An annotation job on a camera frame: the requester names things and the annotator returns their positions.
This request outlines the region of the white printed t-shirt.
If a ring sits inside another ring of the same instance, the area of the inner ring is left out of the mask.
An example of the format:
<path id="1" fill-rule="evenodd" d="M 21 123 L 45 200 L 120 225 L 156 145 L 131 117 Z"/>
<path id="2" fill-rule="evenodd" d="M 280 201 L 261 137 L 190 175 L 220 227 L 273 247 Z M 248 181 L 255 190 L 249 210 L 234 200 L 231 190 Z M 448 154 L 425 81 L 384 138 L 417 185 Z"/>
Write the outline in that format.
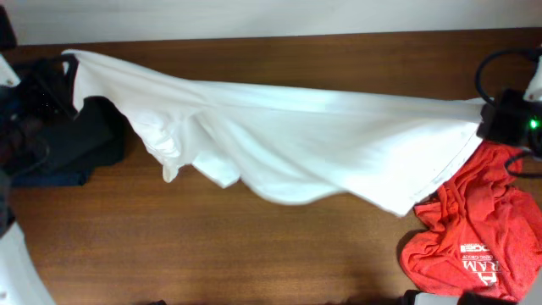
<path id="1" fill-rule="evenodd" d="M 302 205 L 350 193 L 404 216 L 480 145 L 483 101 L 186 80 L 75 51 L 73 103 L 105 97 L 174 180 L 186 165 L 218 186 Z"/>

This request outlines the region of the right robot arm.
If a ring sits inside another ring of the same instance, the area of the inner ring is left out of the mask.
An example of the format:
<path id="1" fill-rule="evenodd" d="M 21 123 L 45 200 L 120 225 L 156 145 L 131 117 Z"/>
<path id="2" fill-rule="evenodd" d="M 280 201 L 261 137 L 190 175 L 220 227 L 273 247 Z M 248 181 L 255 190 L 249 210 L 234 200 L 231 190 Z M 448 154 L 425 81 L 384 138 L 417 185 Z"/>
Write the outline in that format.
<path id="1" fill-rule="evenodd" d="M 400 265 L 417 287 L 404 303 L 423 299 L 459 304 L 517 304 L 541 274 L 541 210 L 513 185 L 525 158 L 541 157 L 541 73 L 524 91 L 490 97 L 482 87 L 489 55 L 475 86 L 485 104 L 477 130 L 482 144 L 428 202 L 414 208 L 427 230 L 403 248 Z"/>

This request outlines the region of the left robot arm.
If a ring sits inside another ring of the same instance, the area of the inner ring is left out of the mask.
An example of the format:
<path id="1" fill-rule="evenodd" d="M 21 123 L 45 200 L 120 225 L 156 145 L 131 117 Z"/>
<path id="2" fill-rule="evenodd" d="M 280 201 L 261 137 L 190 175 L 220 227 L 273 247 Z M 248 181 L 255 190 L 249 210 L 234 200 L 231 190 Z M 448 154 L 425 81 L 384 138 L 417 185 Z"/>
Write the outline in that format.
<path id="1" fill-rule="evenodd" d="M 20 83 L 2 51 L 15 48 L 17 41 L 8 13 L 1 4 L 1 97 Z M 21 148 L 23 133 L 9 126 L 1 130 L 1 304 L 56 304 L 31 261 L 25 234 L 8 204 L 11 178 L 3 165 Z"/>

